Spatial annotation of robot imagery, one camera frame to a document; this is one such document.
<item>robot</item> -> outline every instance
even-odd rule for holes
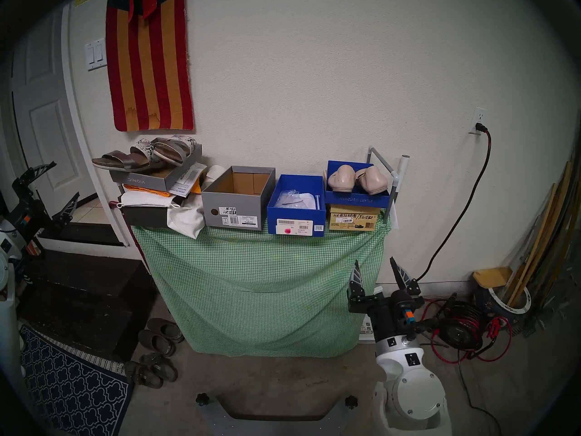
[[[418,283],[393,258],[390,263],[398,285],[390,297],[382,292],[365,295],[357,261],[347,290],[349,312],[371,319],[376,361],[387,375],[373,394],[375,434],[451,436],[444,387],[422,364],[423,349],[416,338],[419,332],[437,328],[439,320],[415,321],[414,311],[424,304]]]
[[[6,219],[0,221],[0,291],[6,288],[6,300],[0,302],[0,369],[8,383],[28,411],[34,416],[20,365],[20,336],[16,320],[16,284],[23,278],[23,271],[31,256],[27,251],[30,241],[34,241],[41,256],[42,245],[36,234],[49,226],[62,229],[73,218],[77,208],[79,193],[69,200],[65,207],[52,218],[47,214],[42,201],[34,199],[28,186],[39,176],[55,167],[56,163],[30,167],[20,178],[15,179],[12,188],[19,202]]]

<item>red and gold stripes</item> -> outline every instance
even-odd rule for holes
[[[193,130],[185,0],[167,0],[147,18],[107,8],[106,45],[115,128]]]

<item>white door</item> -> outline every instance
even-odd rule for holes
[[[64,88],[61,19],[62,10],[56,9],[24,36],[15,49],[12,70],[16,124],[28,166],[56,162],[34,182],[50,216],[77,191],[79,199],[95,193]]]

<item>green checkered tablecloth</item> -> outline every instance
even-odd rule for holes
[[[133,227],[153,278],[196,352],[228,356],[340,355],[359,340],[363,315],[347,311],[359,260],[372,294],[390,222],[324,237],[205,227],[196,240]]]

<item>sandal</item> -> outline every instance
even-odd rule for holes
[[[193,153],[196,139],[189,135],[174,134],[169,139],[157,138],[153,140],[153,152],[164,161],[182,166],[184,161]]]
[[[139,362],[146,365],[149,370],[163,380],[174,382],[178,378],[178,371],[171,364],[171,361],[159,353],[153,352],[141,355]]]
[[[159,389],[163,384],[163,380],[149,370],[146,365],[135,361],[125,363],[125,375],[129,384],[136,382],[153,389]]]
[[[149,319],[147,322],[147,328],[149,328],[155,334],[169,339],[175,344],[178,344],[184,340],[184,335],[178,326],[166,319]]]
[[[97,168],[127,172],[158,170],[166,164],[153,154],[153,144],[147,139],[139,139],[129,151],[130,154],[126,155],[119,150],[114,150],[91,161]]]
[[[165,339],[163,336],[155,334],[150,330],[141,330],[137,335],[139,342],[145,348],[149,348],[154,352],[162,355],[171,356],[175,353],[175,345],[173,342]]]

